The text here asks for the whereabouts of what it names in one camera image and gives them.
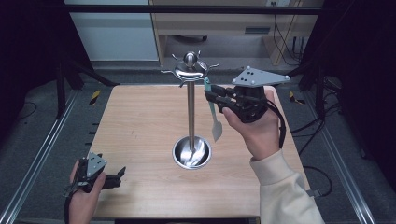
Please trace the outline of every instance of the gray floor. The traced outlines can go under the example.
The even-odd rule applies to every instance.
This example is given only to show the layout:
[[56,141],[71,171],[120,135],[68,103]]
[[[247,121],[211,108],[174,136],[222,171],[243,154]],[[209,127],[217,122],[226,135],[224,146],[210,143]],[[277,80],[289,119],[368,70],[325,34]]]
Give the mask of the gray floor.
[[[149,65],[139,66],[139,69],[131,69],[130,64],[122,68],[108,67],[107,64],[98,66],[97,71],[104,77],[121,83],[178,84],[175,77],[161,74],[160,70],[172,68],[175,62],[170,57],[172,53],[182,57],[187,50],[201,50],[202,58],[207,63],[221,64],[221,67],[209,73],[211,81],[219,84],[229,83],[242,71],[243,67],[248,65],[262,70],[278,71],[278,73],[284,73],[294,67],[284,63],[279,67],[271,66],[260,38],[210,36],[206,42],[201,42],[196,38],[170,38],[166,51],[167,63],[164,67],[148,63]],[[77,94],[75,105],[18,213],[17,223],[29,223],[27,220],[33,220],[36,223],[46,223],[46,221],[55,223],[54,220],[63,218],[62,194],[69,173],[75,160],[89,151],[90,143],[94,138],[92,132],[97,129],[96,124],[100,122],[111,93],[110,87],[85,75],[82,77],[85,81],[83,90],[71,91],[67,88],[68,95]],[[294,77],[291,83],[276,86],[291,130],[300,128],[315,118],[309,104],[300,105],[289,100],[290,91],[293,91],[295,98],[299,100],[309,101],[308,98],[314,97],[312,91],[298,89],[299,78]],[[1,146],[0,211],[4,211],[11,201],[55,121],[57,112],[55,90],[55,82],[50,82],[29,92],[26,97],[27,104],[21,116],[29,115],[35,110],[31,103],[36,105],[35,112],[25,119],[17,120],[10,137]],[[97,103],[94,106],[89,105],[92,94],[96,90],[101,91]],[[331,95],[327,98],[327,102],[326,106],[329,107],[337,103],[337,99]],[[325,127],[359,186],[376,223],[396,223],[395,192],[391,190],[376,163],[361,158],[359,147],[343,115],[337,110],[333,112],[328,114]],[[316,124],[295,134],[299,135],[294,137],[298,149],[301,149],[309,138],[309,136],[301,135],[311,134],[317,127]],[[301,159],[303,165],[315,166],[326,172],[333,182],[333,190],[329,196],[316,198],[318,208],[326,223],[361,223],[329,156],[323,131],[308,145]],[[306,174],[312,189],[326,191],[329,187],[327,179],[320,173],[306,170]]]

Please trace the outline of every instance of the floor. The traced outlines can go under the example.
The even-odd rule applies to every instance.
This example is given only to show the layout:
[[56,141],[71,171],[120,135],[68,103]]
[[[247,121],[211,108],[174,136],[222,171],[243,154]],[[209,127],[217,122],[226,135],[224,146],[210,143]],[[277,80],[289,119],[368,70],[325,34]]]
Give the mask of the floor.
[[[95,67],[99,74],[123,84],[178,84],[175,77],[162,74],[161,70],[172,69],[174,66],[175,60],[171,54],[181,57],[188,50],[200,50],[202,59],[208,64],[220,63],[218,69],[209,73],[213,77],[211,81],[219,84],[230,83],[248,65],[277,71],[279,74],[296,67],[284,62],[279,67],[273,67],[264,49],[262,40],[254,37],[209,36],[203,42],[199,37],[175,36],[168,40],[163,67],[155,63],[144,63],[139,69],[131,69],[129,64],[122,68],[108,64],[96,64]],[[289,62],[296,62],[287,54],[285,58]],[[27,95],[21,118],[16,120],[9,138],[0,149],[0,211],[3,211],[0,218],[13,211],[15,217],[10,219],[15,218],[15,223],[62,222],[62,194],[67,178],[74,161],[89,151],[111,93],[111,87],[86,75],[82,75],[82,78],[85,82],[82,90],[75,91],[66,87],[71,107],[65,113],[63,124],[55,118],[55,82],[31,90]],[[290,83],[276,86],[291,130],[303,127],[316,118],[313,109],[315,89],[300,91],[300,78],[294,77]],[[92,94],[97,90],[101,93],[96,104],[89,105]],[[304,104],[291,101],[290,92],[294,93],[297,101],[304,101]],[[395,192],[381,175],[375,161],[361,158],[353,133],[343,118],[342,108],[336,105],[337,93],[325,93],[329,93],[325,106],[331,109],[324,127],[310,142],[312,133],[319,127],[318,122],[293,136],[298,150],[307,144],[301,155],[303,165],[320,169],[325,174],[306,168],[311,188],[325,193],[330,189],[329,179],[332,181],[330,194],[316,198],[323,219],[326,223],[396,223]],[[47,139],[49,133],[54,133],[56,137]],[[334,151],[339,154],[341,165],[334,160],[337,157],[333,155]],[[362,208],[368,208],[363,213],[369,216],[359,214],[359,209]],[[95,221],[113,222],[112,219]]]

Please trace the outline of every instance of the round metal base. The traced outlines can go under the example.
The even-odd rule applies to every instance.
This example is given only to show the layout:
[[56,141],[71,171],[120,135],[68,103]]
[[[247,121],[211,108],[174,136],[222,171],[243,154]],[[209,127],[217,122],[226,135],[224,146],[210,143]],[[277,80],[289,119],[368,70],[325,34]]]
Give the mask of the round metal base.
[[177,140],[173,147],[173,157],[177,165],[195,170],[205,166],[212,156],[212,148],[201,136],[195,135],[194,150],[190,150],[190,138],[188,136]]

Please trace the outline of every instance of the sleeve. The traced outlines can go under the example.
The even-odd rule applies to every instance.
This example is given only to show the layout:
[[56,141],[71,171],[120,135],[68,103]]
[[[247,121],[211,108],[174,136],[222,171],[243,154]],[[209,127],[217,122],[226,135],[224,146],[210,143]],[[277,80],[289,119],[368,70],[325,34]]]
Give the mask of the sleeve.
[[250,165],[260,181],[261,223],[324,223],[302,176],[289,168],[282,150]]

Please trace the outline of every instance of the metal pole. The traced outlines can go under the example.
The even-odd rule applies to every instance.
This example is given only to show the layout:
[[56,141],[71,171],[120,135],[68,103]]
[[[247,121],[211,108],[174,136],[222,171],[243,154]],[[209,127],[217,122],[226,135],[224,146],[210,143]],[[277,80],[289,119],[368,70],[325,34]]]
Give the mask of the metal pole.
[[194,81],[188,81],[187,82],[187,98],[188,98],[188,104],[189,104],[189,137],[190,137],[190,150],[194,152],[195,146],[194,146],[194,138],[195,138],[195,133],[194,133],[194,96],[195,96],[195,82]]

